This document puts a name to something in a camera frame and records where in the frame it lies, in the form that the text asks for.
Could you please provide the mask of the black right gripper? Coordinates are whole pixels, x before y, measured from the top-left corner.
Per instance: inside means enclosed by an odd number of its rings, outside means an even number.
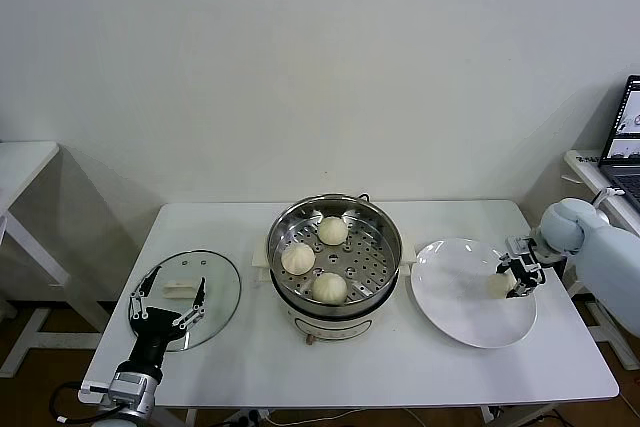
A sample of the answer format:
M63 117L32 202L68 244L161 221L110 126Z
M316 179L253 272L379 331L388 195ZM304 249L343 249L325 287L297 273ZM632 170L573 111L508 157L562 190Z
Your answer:
M528 277L518 279L514 287L507 292L508 298L527 297L539 285L546 283L544 269L531 249L521 253L519 257L513 257L509 253L505 253L499 257L499 264L496 267L497 274L510 272L514 277L518 277L521 259L523 268L527 273Z

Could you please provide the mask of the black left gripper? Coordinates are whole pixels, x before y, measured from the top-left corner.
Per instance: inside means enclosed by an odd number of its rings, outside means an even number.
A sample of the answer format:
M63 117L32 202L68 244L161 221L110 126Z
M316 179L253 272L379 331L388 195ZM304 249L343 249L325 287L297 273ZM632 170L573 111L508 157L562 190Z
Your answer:
M134 347L127 360L129 372L149 376L161 376L161 366L168 345L183 337L180 327L191 327L205 314L206 279L201 278L192 307L180 314L156 307L146 307L155 279L161 269L156 265L139 282L130 294L130 325L136 334Z

